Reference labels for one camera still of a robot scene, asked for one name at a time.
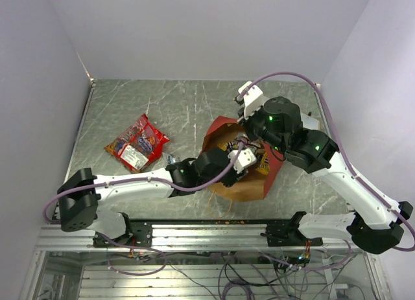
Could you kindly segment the large red snack bag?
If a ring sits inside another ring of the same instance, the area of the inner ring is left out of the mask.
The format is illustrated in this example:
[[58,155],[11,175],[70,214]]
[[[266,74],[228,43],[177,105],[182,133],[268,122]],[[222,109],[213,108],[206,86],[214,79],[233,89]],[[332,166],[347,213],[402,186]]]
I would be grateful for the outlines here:
[[104,150],[130,172],[138,173],[161,157],[163,145],[169,141],[143,113]]

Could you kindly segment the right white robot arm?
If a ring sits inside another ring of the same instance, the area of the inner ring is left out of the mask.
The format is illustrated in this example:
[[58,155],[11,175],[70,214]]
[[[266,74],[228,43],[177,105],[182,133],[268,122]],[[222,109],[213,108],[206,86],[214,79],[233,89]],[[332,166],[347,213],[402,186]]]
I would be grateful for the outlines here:
[[285,161],[327,183],[354,209],[330,215],[297,212],[285,231],[291,244],[326,237],[352,241],[373,254],[398,248],[404,234],[401,225],[413,210],[409,202],[396,202],[353,174],[337,143],[320,130],[304,128],[299,106],[289,99],[245,95],[237,101],[243,105],[239,123],[250,139],[262,140]]

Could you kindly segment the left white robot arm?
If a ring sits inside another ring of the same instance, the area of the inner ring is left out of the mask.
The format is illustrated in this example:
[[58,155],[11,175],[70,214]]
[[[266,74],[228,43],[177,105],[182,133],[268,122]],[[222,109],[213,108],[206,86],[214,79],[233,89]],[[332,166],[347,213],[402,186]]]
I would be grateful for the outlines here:
[[212,184],[231,187],[257,161],[249,148],[223,151],[213,148],[165,168],[123,176],[94,175],[90,168],[75,172],[58,189],[60,226],[64,232],[91,229],[117,246],[132,239],[128,217],[109,207],[140,196],[173,198],[194,194]]

